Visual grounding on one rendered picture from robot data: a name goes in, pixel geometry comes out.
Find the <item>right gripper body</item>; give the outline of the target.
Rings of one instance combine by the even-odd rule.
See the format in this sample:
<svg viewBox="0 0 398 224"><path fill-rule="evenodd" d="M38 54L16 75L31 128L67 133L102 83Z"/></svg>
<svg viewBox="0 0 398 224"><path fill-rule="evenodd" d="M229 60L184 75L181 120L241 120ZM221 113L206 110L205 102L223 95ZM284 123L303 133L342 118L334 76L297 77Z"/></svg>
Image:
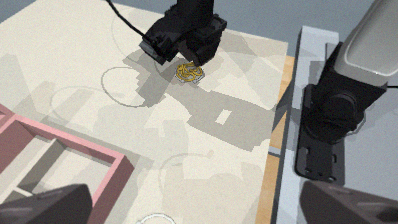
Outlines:
<svg viewBox="0 0 398 224"><path fill-rule="evenodd" d="M164 12L164 16L177 13L182 20L197 25L197 31L182 37L178 43L186 40L187 48L197 56L200 65L215 56L222 32L227 28L227 21L213 14L213 7L214 0L177 0L177 4Z"/></svg>

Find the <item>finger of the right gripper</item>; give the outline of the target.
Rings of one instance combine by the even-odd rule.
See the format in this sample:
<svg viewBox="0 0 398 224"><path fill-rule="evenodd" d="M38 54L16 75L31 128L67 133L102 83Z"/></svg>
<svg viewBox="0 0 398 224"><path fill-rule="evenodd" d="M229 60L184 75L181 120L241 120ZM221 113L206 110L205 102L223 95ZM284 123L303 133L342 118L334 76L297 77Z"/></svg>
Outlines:
<svg viewBox="0 0 398 224"><path fill-rule="evenodd" d="M178 43L178 41L177 41L177 43ZM188 50L188 48L187 48L186 40L183 40L182 42L178 43L178 45L179 45L178 50L179 50L179 52L182 54L182 56L183 56L188 62L191 62L191 61L192 61L192 58L191 58L191 55L190 55L189 50Z"/></svg>
<svg viewBox="0 0 398 224"><path fill-rule="evenodd" d="M192 60L193 60L193 63L194 63L194 65L195 65L196 67L203 66L204 64L206 64L207 62L209 62L211 59L214 58L214 56L213 56L213 57L210 58L208 61L206 61L205 63L203 63L202 65L200 65L197 56L196 56L190 49L188 49L188 50L189 50L189 53L190 53L191 58L192 58Z"/></svg>

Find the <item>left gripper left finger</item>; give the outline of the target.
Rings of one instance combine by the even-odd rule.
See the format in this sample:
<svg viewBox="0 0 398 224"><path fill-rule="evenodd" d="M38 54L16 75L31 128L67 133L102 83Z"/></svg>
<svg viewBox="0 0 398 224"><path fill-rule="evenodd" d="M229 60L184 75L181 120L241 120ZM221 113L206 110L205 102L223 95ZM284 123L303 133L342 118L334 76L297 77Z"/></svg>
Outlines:
<svg viewBox="0 0 398 224"><path fill-rule="evenodd" d="M87 224L93 200L87 184L70 184L0 204L0 224Z"/></svg>

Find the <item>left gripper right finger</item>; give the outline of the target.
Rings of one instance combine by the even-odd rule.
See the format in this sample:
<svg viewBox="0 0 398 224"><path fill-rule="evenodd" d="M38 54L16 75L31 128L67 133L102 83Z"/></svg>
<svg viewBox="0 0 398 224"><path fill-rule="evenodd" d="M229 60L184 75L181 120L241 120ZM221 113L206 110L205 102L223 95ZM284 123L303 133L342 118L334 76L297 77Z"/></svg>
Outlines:
<svg viewBox="0 0 398 224"><path fill-rule="evenodd" d="M300 206L307 224L398 224L397 200L318 180L303 183Z"/></svg>

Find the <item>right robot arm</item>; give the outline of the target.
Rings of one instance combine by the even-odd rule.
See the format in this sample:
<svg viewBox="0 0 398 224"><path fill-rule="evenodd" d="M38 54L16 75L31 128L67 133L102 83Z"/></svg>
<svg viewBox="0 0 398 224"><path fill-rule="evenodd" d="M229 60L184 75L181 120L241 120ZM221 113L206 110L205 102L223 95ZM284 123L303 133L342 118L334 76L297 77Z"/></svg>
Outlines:
<svg viewBox="0 0 398 224"><path fill-rule="evenodd" d="M172 13L145 33L160 53L144 37L138 46L163 65L178 54L177 41L193 31L197 25ZM375 0L346 40L339 41L317 86L304 89L294 168L298 176L345 185L344 138L357 129L362 111L387 91L397 71L398 0Z"/></svg>

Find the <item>gold chain necklace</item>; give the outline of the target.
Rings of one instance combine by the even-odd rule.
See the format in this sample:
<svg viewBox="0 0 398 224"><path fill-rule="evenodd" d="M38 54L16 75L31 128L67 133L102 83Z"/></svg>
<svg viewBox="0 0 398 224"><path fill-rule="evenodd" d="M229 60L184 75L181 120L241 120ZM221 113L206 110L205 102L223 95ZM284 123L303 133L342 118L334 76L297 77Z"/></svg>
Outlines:
<svg viewBox="0 0 398 224"><path fill-rule="evenodd" d="M192 64L192 65L191 65L191 64ZM182 75L183 77L189 77L190 74L193 76L192 79L183 79L184 81L193 81L193 80L195 79L195 75L197 75L197 76L202 75L202 69L201 69L201 67L196 67L196 70L190 69L191 72L189 72L189 71L186 69L187 66L188 66L188 67L192 67L192 66L195 66L195 65L194 65L193 62L190 62L190 63L187 63L187 64L182 64L182 65L178 65L178 66L177 66L177 72L178 72L178 73L176 74L176 76L177 76L178 78L180 78L181 80L182 80L183 78L181 78L181 77L179 76L180 73L181 73L181 75ZM198 71L198 68L200 69L200 74L196 73L196 71ZM181 70L181 71L179 71L179 70ZM187 73L184 72L185 70L186 70ZM182 72L183 72L183 73L182 73Z"/></svg>

